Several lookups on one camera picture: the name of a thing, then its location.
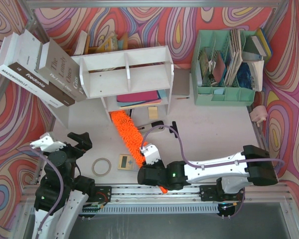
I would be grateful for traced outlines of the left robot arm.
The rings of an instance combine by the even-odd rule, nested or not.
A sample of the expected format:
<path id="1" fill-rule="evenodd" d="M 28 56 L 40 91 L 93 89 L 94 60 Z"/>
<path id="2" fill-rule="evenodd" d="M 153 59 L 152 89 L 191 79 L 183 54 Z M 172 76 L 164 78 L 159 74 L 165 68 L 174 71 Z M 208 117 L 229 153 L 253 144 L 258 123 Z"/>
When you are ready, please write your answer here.
<path id="1" fill-rule="evenodd" d="M 74 176 L 76 161 L 92 148 L 87 132 L 68 133 L 75 146 L 60 142 L 47 132 L 30 143 L 31 151 L 43 159 L 45 175 L 35 192 L 34 239 L 67 239 L 83 205 L 96 194 L 92 178 Z"/>

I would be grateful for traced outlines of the black T-shaped clip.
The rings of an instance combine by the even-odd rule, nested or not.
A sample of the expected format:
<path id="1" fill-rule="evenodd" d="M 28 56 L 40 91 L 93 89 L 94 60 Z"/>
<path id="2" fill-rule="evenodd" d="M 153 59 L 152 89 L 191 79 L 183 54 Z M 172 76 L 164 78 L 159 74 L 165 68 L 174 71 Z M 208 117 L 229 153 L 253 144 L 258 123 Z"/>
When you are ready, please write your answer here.
<path id="1" fill-rule="evenodd" d="M 178 133 L 176 121 L 172 121 L 171 126 L 169 128 L 169 133 L 172 133 L 175 138 L 178 138 L 179 133 Z"/>

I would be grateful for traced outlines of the orange chenille duster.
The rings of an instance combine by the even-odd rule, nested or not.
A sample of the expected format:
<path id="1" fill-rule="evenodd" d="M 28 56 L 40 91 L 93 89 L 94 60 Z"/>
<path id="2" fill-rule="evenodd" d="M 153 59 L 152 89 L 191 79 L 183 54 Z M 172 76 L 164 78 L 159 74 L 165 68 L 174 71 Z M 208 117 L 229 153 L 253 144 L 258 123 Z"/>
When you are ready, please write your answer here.
<path id="1" fill-rule="evenodd" d="M 110 117 L 130 155 L 136 161 L 137 166 L 141 168 L 146 161 L 145 157 L 140 153 L 143 141 L 142 134 L 125 111 L 110 112 Z"/>

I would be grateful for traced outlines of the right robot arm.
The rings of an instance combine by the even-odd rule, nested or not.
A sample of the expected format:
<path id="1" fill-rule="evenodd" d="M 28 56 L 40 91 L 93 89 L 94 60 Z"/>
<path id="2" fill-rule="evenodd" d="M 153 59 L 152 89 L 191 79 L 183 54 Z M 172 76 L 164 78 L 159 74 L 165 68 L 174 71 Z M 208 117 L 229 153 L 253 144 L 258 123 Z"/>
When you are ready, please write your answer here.
<path id="1" fill-rule="evenodd" d="M 253 145 L 243 151 L 207 161 L 174 161 L 167 165 L 153 144 L 141 148 L 145 162 L 138 171 L 140 185 L 158 186 L 166 190 L 181 190 L 207 179 L 217 179 L 220 193 L 236 194 L 249 185 L 272 186 L 278 183 L 273 160 L 268 153 Z"/>

